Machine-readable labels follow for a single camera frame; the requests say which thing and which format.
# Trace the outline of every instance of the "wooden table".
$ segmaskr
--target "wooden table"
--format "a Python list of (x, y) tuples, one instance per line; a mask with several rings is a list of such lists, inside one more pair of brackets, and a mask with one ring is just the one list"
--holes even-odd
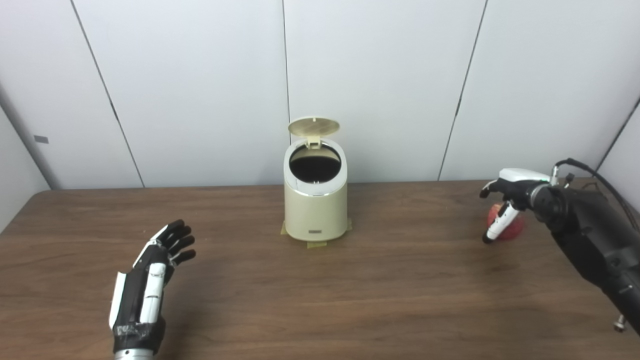
[(112, 359), (116, 271), (183, 218), (158, 359), (637, 360), (532, 214), (482, 243), (484, 183), (351, 184), (354, 229), (314, 249), (280, 235), (281, 186), (39, 193), (0, 235), (0, 359)]

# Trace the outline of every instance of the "small label on wall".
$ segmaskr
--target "small label on wall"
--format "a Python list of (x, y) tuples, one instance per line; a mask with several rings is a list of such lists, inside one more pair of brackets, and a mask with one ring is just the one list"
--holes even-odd
[(33, 139), (36, 140), (36, 142), (49, 143), (49, 138), (46, 136), (33, 135)]

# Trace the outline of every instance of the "trash can lid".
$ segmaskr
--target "trash can lid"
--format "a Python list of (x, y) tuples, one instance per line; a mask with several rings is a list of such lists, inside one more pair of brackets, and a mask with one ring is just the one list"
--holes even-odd
[(337, 121), (324, 117), (303, 117), (289, 124), (289, 132), (302, 138), (327, 136), (339, 129)]

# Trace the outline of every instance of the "trash can opening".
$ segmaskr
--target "trash can opening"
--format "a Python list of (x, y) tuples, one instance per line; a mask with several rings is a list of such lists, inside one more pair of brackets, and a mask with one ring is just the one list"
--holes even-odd
[(297, 148), (289, 159), (293, 176), (305, 183), (319, 184), (333, 179), (342, 168), (338, 153), (322, 144), (320, 149)]

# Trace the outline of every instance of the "screw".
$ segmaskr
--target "screw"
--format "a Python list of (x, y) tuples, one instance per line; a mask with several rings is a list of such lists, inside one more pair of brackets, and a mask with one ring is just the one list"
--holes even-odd
[(618, 320), (616, 320), (613, 323), (613, 329), (617, 332), (625, 332), (625, 330), (627, 329), (625, 327), (625, 324), (627, 323), (627, 319), (625, 319), (625, 317), (623, 315), (620, 315), (620, 317), (618, 318)]

